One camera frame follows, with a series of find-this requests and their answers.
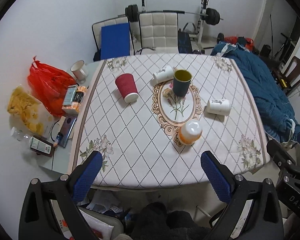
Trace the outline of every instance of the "floral print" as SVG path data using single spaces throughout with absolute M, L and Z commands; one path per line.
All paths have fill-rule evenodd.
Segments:
M 127 64 L 127 58 L 126 57 L 113 58 L 111 60 L 107 60 L 106 63 L 110 71 L 116 73 L 120 70 L 121 67 Z
M 89 155 L 93 151 L 99 151 L 102 154 L 102 171 L 105 172 L 106 167 L 109 166 L 107 165 L 108 161 L 106 159 L 109 159 L 110 154 L 114 154 L 112 145 L 107 139 L 106 135 L 103 136 L 102 140 L 97 139 L 94 141 L 90 141 L 89 147 L 86 148 L 85 152 L 82 152 L 80 150 L 80 157 L 82 158 L 81 164 L 84 163 L 84 161 L 89 157 Z
M 176 112 L 176 115 L 174 117 L 174 120 L 177 119 L 177 113 L 180 112 L 182 114 L 182 117 L 183 117 L 183 112 L 184 110 L 186 110 L 186 108 L 189 106 L 187 105 L 185 107 L 185 101 L 186 101 L 186 98 L 182 98 L 182 97 L 177 97 L 173 91 L 172 91 L 172 88 L 173 88 L 173 83 L 171 83 L 169 85 L 169 88 L 166 88 L 165 90 L 162 91 L 162 96 L 164 98 L 167 98 L 167 101 L 170 105 L 170 107 L 172 107 L 173 109 L 171 110 L 171 112 L 175 111 Z
M 238 151 L 240 155 L 242 155 L 242 163 L 243 167 L 247 169 L 255 169 L 259 164 L 261 164 L 260 160 L 260 150 L 254 145 L 253 140 L 249 138 L 245 138 L 241 135 L 241 139 L 238 144 Z
M 218 68 L 221 68 L 223 71 L 228 71 L 228 72 L 231 71 L 232 65 L 227 63 L 225 58 L 218 57 L 218 56 L 215 56 L 213 58 Z

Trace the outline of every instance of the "dark green cup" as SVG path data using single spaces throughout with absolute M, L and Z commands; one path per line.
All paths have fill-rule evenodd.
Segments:
M 173 92 L 177 97 L 185 97 L 189 85 L 191 82 L 192 75 L 189 71 L 180 69 L 175 71 L 173 76 Z

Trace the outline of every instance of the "blue blanket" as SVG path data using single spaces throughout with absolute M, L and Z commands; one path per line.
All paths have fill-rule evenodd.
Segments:
M 223 42 L 217 44 L 211 55 L 222 51 L 223 57 L 235 60 L 254 97 L 265 131 L 279 142 L 297 141 L 300 125 L 288 98 L 275 83 L 266 64 L 238 45 L 228 45 L 226 52 L 225 46 Z M 291 136 L 293 122 L 295 129 Z

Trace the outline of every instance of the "orange and white bottle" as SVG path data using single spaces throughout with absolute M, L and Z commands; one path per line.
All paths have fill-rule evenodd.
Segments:
M 200 138 L 202 127 L 198 120 L 191 119 L 187 121 L 178 132 L 179 141 L 184 145 L 192 145 Z

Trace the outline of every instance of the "potato chips bag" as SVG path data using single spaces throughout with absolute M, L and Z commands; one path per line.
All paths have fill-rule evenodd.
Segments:
M 25 92 L 22 86 L 13 90 L 7 111 L 18 116 L 31 132 L 44 138 L 49 137 L 54 117 L 38 99 Z

